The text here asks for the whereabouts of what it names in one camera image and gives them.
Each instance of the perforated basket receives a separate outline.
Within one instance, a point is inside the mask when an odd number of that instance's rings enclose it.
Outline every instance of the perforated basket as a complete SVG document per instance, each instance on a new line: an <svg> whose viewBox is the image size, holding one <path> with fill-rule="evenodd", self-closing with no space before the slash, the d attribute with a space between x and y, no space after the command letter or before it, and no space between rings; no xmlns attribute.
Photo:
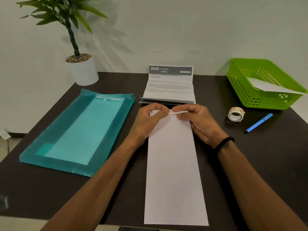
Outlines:
<svg viewBox="0 0 308 231"><path fill-rule="evenodd" d="M227 78L245 107L285 110L302 96L301 94L262 91L255 88L247 79L248 77L307 93L303 86L269 60L233 58Z"/></svg>

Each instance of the black wristband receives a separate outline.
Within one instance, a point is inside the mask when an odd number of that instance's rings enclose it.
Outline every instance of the black wristband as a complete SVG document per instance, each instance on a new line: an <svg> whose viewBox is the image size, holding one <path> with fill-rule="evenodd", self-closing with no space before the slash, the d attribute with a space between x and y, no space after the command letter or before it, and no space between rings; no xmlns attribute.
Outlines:
<svg viewBox="0 0 308 231"><path fill-rule="evenodd" d="M218 145L217 147L214 148L214 153L217 155L218 152L221 150L221 148L227 143L229 142L230 140L232 140L234 142L234 138L229 136L227 138L225 138L224 140L222 140Z"/></svg>

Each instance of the blue marker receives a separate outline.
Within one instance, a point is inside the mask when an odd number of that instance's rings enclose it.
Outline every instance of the blue marker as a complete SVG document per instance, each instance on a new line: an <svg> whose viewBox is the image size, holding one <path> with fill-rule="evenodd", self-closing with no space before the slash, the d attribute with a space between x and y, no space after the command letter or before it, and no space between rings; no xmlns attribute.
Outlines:
<svg viewBox="0 0 308 231"><path fill-rule="evenodd" d="M251 132L254 128L256 128L257 126L261 125L263 122L265 122L266 120L268 120L270 117L272 117L273 114L269 113L268 115L266 115L264 118L262 118L260 121L258 121L257 123L253 124L251 127L249 127L245 133Z"/></svg>

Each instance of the forearm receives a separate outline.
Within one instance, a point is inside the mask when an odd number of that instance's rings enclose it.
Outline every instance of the forearm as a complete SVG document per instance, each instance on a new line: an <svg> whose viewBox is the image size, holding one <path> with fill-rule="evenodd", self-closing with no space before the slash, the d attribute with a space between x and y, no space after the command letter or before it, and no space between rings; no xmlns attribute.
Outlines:
<svg viewBox="0 0 308 231"><path fill-rule="evenodd" d="M218 158L251 231L308 230L299 217L253 169L236 145L229 141Z"/></svg>
<svg viewBox="0 0 308 231"><path fill-rule="evenodd" d="M127 138L42 230L95 230L136 148L135 141Z"/></svg>

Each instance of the potted plant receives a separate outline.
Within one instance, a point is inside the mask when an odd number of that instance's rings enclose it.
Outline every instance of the potted plant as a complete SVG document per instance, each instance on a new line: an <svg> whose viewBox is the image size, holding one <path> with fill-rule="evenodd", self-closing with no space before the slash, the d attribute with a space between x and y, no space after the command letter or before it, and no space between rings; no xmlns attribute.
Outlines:
<svg viewBox="0 0 308 231"><path fill-rule="evenodd" d="M91 27L86 19L81 15L80 10L89 11L93 14L107 18L106 15L92 6L86 4L90 0L26 0L17 2L20 7L24 5L36 7L30 15L34 18L42 19L37 25L44 25L55 21L60 22L67 28L70 40L74 48L74 55L65 59L75 81L78 85L86 86L98 81L98 74L94 65L93 58L90 54L79 53L75 41L74 33L71 28L71 22L78 29L81 23L89 32L92 33Z"/></svg>

